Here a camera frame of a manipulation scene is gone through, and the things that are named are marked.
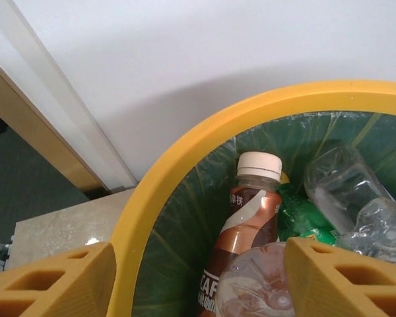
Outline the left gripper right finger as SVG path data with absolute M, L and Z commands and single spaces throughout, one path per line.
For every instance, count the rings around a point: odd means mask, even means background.
M 289 238 L 284 267 L 297 316 L 396 316 L 396 264 Z

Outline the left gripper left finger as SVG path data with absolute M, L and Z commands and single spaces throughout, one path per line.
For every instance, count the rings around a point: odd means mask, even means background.
M 97 242 L 0 273 L 0 316 L 105 316 L 116 255 Z

